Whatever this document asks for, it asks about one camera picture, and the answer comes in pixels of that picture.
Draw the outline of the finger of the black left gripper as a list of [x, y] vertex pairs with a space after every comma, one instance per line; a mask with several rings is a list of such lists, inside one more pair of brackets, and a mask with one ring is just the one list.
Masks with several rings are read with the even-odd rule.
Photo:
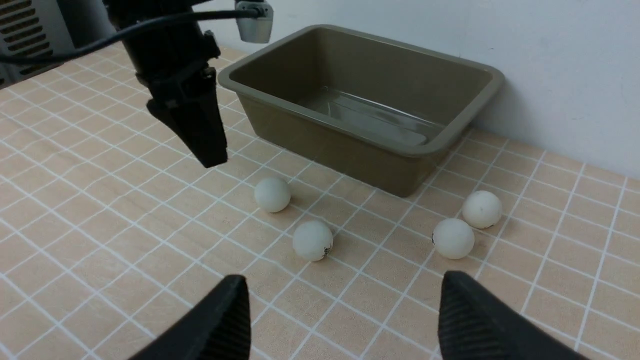
[[228, 161], [216, 75], [213, 67], [183, 69], [157, 74], [147, 83], [149, 113], [178, 136], [207, 169]]

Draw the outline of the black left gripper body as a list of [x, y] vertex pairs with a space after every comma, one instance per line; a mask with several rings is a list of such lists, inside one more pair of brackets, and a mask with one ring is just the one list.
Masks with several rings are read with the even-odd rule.
[[[105, 0], [110, 23], [119, 31], [144, 21], [193, 14], [199, 0]], [[215, 80], [207, 75], [208, 60], [220, 51], [212, 35], [197, 21], [146, 30], [123, 39], [137, 79], [162, 109], [191, 102], [212, 101]]]

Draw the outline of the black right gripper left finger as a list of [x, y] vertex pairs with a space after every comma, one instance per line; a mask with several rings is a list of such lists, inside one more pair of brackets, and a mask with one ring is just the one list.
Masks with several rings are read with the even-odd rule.
[[225, 276], [132, 360], [248, 360], [252, 345], [245, 276]]

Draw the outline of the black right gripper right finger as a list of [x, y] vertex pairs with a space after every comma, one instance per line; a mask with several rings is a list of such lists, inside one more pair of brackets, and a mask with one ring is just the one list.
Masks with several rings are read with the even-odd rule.
[[438, 315], [444, 360], [585, 360], [464, 271], [444, 273]]

